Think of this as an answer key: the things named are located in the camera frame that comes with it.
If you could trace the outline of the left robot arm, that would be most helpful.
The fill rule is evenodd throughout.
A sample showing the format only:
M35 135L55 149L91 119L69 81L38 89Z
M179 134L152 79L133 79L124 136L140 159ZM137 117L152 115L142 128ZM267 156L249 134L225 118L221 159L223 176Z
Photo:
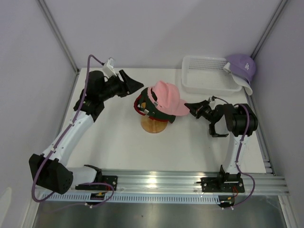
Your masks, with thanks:
M32 189L40 186L59 194L66 193L70 187L78 190L100 189L103 184L102 170L93 165L69 170L69 157L84 133L96 122L106 100L114 96L126 97L143 86L123 70L109 77L99 70L87 73L85 87L66 129L40 155L33 154L29 159Z

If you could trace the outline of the dark green NY baseball cap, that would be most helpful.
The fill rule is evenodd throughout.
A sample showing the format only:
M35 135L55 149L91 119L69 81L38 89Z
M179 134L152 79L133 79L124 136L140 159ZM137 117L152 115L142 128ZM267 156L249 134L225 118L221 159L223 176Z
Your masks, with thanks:
M148 97L148 88L143 89L140 95L142 96L139 101L140 106L141 108L145 109L144 112L147 113L150 117L154 117L161 120L168 120L168 122L171 124L175 121L176 116L162 113L155 107L155 105Z

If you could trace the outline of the wooden hat stand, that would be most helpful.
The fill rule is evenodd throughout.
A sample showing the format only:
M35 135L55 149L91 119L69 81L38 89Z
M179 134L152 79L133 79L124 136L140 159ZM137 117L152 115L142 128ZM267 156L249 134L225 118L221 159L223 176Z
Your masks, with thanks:
M168 122L152 120L148 116L141 117L141 127L148 133L160 133L166 129Z

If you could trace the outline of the pink baseball cap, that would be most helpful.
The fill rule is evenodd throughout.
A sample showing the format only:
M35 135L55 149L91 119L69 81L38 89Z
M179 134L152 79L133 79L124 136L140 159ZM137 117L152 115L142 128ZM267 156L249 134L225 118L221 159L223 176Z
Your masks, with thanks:
M181 99L176 85L158 81L147 90L147 95L156 109L167 115L186 116L190 113L185 106L186 101Z

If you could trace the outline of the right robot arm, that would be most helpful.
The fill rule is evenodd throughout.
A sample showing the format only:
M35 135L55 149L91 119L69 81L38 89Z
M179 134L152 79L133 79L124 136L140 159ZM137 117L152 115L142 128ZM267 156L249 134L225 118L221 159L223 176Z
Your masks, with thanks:
M200 179L203 192L229 192L233 189L243 193L244 183L241 160L245 145L257 130L258 119L247 104L218 104L214 108L210 101L186 103L195 118L209 121L209 135L213 138L229 138L226 157L215 178Z

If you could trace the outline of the red LA baseball cap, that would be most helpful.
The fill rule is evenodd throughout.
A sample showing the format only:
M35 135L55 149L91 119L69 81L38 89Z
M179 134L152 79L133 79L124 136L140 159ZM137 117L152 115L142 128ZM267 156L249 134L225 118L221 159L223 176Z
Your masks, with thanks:
M154 117L150 117L147 113L145 113L144 112L144 108L141 108L141 106L140 106L140 99L141 99L141 95L139 95L137 98L136 98L136 100L135 100L135 102L134 102L134 104L133 104L133 107L134 107L134 109L135 109L135 111L139 114L139 115L141 115L141 116L147 116L148 118L150 118L151 120L155 120L155 121L159 121L159 122L167 122L168 120L161 120L161 119L157 119L157 118L154 118Z

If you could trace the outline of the lavender LA baseball cap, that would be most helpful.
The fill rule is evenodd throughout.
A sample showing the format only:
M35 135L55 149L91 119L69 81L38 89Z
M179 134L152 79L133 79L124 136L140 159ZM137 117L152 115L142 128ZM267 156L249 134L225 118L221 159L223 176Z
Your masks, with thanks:
M245 54L232 54L225 57L225 59L227 63L231 64L232 73L246 79L251 85L257 70L255 61Z

